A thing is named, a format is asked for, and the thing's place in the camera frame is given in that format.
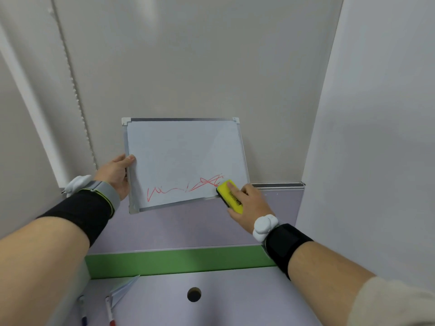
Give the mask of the person's left hand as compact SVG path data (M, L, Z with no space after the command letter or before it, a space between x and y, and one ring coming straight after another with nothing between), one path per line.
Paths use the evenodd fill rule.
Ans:
M114 158L97 170L94 180L110 184L119 194L120 200L123 201L130 192L127 176L127 169L130 166L131 165L116 165Z

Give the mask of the person's right hand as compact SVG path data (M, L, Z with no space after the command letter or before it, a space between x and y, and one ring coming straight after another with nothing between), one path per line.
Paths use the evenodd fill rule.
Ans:
M253 233L255 221L267 214L275 215L269 207L262 192L251 184L245 184L241 190L227 184L232 193L241 201L243 206L243 221L238 223L249 234Z

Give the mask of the yellow whiteboard eraser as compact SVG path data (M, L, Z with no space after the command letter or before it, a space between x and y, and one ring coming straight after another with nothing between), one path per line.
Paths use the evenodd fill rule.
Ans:
M228 208L231 208L238 214L243 213L243 206L240 200L232 193L230 188L228 187L228 183L231 183L234 187L236 186L232 180L227 180L220 184L216 188L216 192L218 196L224 201Z

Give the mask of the small framed whiteboard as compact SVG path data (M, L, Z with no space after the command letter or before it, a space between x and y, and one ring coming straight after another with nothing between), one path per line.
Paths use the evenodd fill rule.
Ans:
M129 214L218 196L250 182L239 118L122 118Z

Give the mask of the person's right forearm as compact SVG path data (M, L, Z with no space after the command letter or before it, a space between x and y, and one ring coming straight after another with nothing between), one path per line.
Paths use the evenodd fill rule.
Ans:
M288 275L323 326L346 326L356 296L375 277L313 241L296 249L288 263Z

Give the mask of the person's left forearm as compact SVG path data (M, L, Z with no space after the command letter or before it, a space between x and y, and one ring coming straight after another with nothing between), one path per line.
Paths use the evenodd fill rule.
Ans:
M90 248L58 217L38 218L0 240L0 326L44 326Z

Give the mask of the white right wrist tracker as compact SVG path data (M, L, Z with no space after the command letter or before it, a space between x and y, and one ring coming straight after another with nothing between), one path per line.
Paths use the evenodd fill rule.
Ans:
M269 233L279 225L279 220L272 214L259 217L254 223L253 237L258 242L264 242Z

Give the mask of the white wrist tracker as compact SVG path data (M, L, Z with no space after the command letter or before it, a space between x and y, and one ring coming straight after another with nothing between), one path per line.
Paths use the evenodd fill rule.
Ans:
M272 214L259 217L254 223L253 237L258 242L264 242L269 233L279 225L279 220Z
M71 180L68 185L62 190L61 194L70 197L79 190L83 189L92 181L92 175L79 175Z

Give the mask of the purple and green desk partition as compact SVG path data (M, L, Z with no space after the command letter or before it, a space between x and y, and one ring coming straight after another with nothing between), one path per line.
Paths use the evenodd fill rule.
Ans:
M91 279L275 266L218 198L129 214L129 200L91 247Z

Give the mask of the white left wrist tracker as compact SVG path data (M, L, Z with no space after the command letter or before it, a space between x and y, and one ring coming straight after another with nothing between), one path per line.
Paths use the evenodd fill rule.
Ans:
M83 189L92 181L92 175L79 175L71 180L68 185L62 190L61 194L70 197L79 190Z

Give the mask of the folded white paper plane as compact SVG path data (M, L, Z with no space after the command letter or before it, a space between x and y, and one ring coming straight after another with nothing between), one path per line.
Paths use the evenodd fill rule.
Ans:
M112 309L128 293L139 278L140 275L121 278L120 282L112 288L109 294L109 302Z

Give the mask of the red whiteboard marker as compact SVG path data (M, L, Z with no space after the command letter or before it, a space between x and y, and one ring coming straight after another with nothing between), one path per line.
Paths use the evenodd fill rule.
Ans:
M113 313L112 313L111 297L110 296L105 297L105 307L106 307L106 313L107 313L109 326L117 326L115 319L113 317Z

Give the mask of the blue whiteboard marker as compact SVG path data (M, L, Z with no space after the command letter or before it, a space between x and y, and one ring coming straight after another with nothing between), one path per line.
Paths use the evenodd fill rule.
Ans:
M79 312L80 312L80 325L88 326L88 317L85 308L85 296L81 295L78 300Z

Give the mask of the cream sleeve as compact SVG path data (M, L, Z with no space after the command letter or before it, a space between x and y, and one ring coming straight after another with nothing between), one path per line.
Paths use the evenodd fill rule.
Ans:
M347 326L435 326L435 293L374 277L357 294Z

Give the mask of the white wall rail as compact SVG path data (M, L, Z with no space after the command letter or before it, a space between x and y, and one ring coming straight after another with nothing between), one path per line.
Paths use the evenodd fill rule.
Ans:
M70 181L67 164L63 159L61 149L49 125L48 118L33 89L31 82L21 65L19 58L8 38L7 32L0 22L0 53L21 94L36 132L42 142L48 161L60 188L66 187Z

